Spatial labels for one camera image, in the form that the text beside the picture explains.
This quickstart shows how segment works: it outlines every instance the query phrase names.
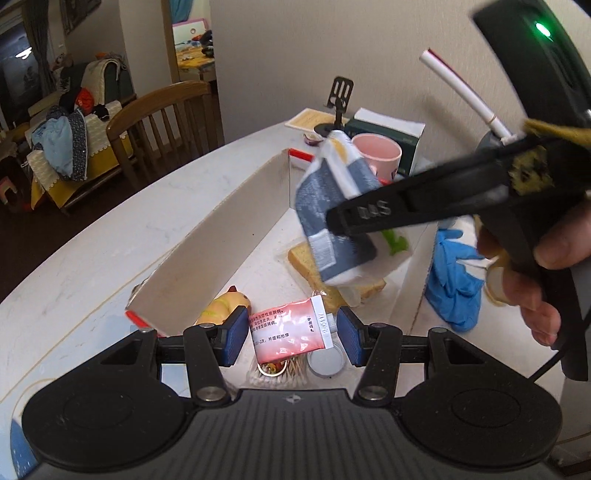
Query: blue rubber glove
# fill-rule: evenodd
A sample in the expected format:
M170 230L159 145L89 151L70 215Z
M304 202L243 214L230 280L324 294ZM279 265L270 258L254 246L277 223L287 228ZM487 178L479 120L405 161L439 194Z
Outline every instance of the blue rubber glove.
M461 230L437 232L433 266L425 290L425 298L433 309L457 332L467 332L476 325L484 283L457 262L483 258L474 247L449 240L462 235Z

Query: white paper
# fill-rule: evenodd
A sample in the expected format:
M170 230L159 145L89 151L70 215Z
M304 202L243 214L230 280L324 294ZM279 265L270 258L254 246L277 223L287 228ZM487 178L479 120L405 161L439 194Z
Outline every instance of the white paper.
M409 120L402 120L394 118L393 116L382 115L381 113L372 112L366 108L360 108L353 116L355 119L362 122L367 122L374 125L381 125L382 127L398 130L399 132L414 137L420 138L425 129L425 124L421 122L411 122Z

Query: green led light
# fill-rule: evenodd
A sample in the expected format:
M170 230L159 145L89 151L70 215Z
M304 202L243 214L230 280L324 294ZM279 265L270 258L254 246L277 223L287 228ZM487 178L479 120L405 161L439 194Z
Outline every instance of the green led light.
M552 33L550 33L550 30L548 30L545 25L542 25L541 23L537 22L535 24L535 27L540 31L540 33L545 36L550 38L552 36Z

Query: window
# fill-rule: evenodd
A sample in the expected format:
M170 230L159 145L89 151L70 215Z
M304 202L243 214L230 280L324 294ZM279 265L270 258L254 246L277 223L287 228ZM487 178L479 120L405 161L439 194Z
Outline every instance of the window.
M37 61L19 22L0 33L0 108L8 127L28 121L28 108L42 97Z

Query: chair backrest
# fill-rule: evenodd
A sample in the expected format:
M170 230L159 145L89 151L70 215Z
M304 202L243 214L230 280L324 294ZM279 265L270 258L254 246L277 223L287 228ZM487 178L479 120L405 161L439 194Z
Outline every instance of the chair backrest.
M172 107L180 138L175 138L167 107ZM158 113L162 117L161 126L164 125L168 145L163 143L158 129ZM148 138L149 130L157 151ZM125 131L134 149L131 158L120 137ZM209 84L180 82L144 95L118 112L109 122L106 133L125 175L139 189L132 163L137 162L147 181L151 182L154 179L151 170L161 177L219 146Z

